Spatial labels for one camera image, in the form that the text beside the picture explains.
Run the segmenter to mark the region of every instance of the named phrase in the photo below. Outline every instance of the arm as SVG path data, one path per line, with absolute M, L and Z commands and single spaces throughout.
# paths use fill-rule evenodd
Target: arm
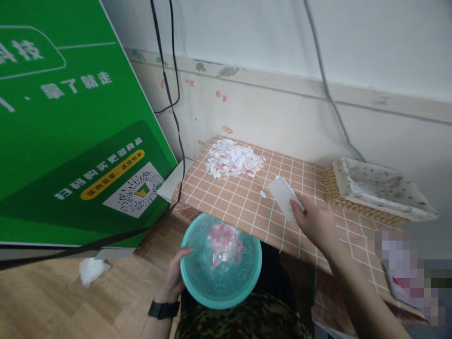
M 316 207 L 299 194 L 297 197 L 307 210 L 304 216 L 300 207 L 291 201 L 297 224 L 327 258 L 358 337 L 409 339 L 405 328 L 338 241 L 332 211 Z
M 180 260 L 188 253 L 193 251 L 193 248 L 182 248 L 169 262 L 168 272 L 166 274 L 165 283 L 154 298 L 155 302 L 175 303 L 179 299 L 179 294 L 185 288 L 184 282 L 180 275 Z M 143 330 L 141 331 L 141 339 L 168 339 L 171 333 L 171 326 L 173 325 L 172 318 L 157 320 L 157 318 L 147 317 Z

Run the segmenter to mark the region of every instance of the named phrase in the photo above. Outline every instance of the wicker tray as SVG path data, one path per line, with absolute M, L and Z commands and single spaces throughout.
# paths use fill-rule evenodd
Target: wicker tray
M 353 212 L 365 215 L 372 219 L 378 220 L 382 223 L 391 225 L 391 226 L 400 226 L 401 224 L 409 222 L 408 219 L 401 218 L 386 212 L 382 212 L 380 210 L 373 209 L 371 207 L 367 207 L 356 202 L 352 202 L 344 199 L 339 194 L 339 188 L 336 183 L 336 177 L 334 176 L 334 169 L 331 165 L 326 168 L 323 172 L 323 184 L 325 187 L 325 195 L 326 201 L 338 205 L 340 207 L 346 208 L 348 210 L 352 210 Z

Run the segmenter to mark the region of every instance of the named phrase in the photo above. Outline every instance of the green sign board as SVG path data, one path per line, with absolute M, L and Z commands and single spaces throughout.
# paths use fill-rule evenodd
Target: green sign board
M 0 8 L 0 243 L 82 245 L 151 226 L 177 163 L 102 4 Z

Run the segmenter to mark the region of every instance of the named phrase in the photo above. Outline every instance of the hand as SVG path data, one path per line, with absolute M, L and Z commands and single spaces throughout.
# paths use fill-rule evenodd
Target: hand
M 175 303 L 178 300 L 179 294 L 181 294 L 185 288 L 184 281 L 180 275 L 180 260 L 193 250 L 194 247 L 181 248 L 169 262 L 165 283 L 154 298 L 155 302 Z
M 298 204 L 291 199 L 292 211 L 298 226 L 324 256 L 328 256 L 339 247 L 333 212 L 316 206 L 314 202 L 300 194 L 297 194 L 297 198 L 307 211 L 304 215 Z

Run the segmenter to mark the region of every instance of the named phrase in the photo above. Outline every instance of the yellow label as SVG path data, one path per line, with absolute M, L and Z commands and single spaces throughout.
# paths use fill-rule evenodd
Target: yellow label
M 144 157 L 144 155 L 145 152 L 143 150 L 135 151 L 130 157 L 118 164 L 114 169 L 109 171 L 98 181 L 84 190 L 80 196 L 82 200 L 91 200 L 97 197 L 102 191 L 104 191 L 105 189 L 107 189 L 107 187 L 114 183 L 121 175 L 123 175 L 138 161 L 140 161 Z

